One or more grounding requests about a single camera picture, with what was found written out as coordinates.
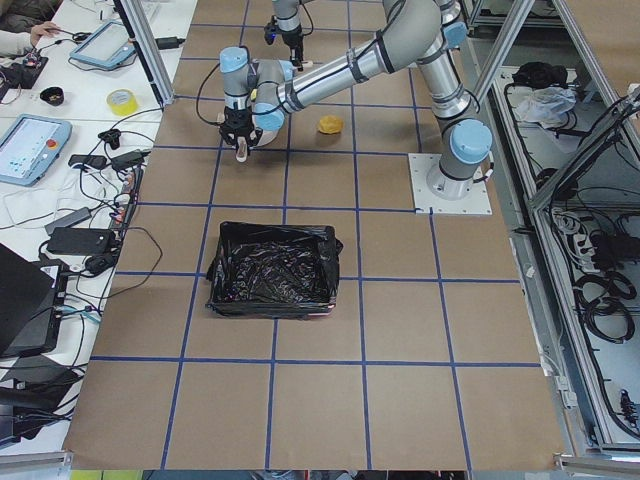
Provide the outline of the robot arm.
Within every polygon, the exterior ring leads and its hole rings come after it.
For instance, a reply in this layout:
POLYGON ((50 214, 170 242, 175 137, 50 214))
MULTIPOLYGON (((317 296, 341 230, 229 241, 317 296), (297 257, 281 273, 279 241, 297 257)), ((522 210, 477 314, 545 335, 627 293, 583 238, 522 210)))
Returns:
POLYGON ((386 24, 373 38, 341 57, 301 75, 303 32, 299 18, 302 1, 276 1, 265 28, 271 42, 281 36, 290 47, 288 61, 251 58, 247 48, 227 47, 220 53, 224 86, 224 118, 217 122, 224 142, 245 161, 266 131, 276 132, 288 114, 363 84, 380 74, 393 74, 415 65, 433 102, 444 151, 426 181, 446 200, 466 197, 479 165, 493 143, 490 129, 479 119, 480 104, 465 88, 451 51, 466 38, 457 1, 386 1, 386 24))
POLYGON ((263 28, 263 37, 267 45, 272 45, 280 36, 289 48, 289 61, 298 71, 304 70, 304 37, 299 8, 304 1, 279 0, 273 1, 273 14, 263 28))

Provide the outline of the person's hand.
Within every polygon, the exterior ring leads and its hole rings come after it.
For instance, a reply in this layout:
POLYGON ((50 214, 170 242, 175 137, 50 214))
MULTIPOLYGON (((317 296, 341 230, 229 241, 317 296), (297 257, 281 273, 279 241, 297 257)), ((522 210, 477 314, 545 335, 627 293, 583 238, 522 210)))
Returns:
POLYGON ((42 38, 54 38, 59 31, 59 26, 52 21, 35 25, 30 29, 30 43, 36 47, 42 38))

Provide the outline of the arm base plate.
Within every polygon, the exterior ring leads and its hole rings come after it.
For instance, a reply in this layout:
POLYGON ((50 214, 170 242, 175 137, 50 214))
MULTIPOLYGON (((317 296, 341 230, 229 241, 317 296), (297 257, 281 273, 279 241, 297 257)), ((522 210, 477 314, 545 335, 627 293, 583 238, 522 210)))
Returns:
POLYGON ((440 169, 440 154, 409 153, 409 172, 416 214, 491 216, 492 207, 483 172, 472 179, 452 180, 440 169))

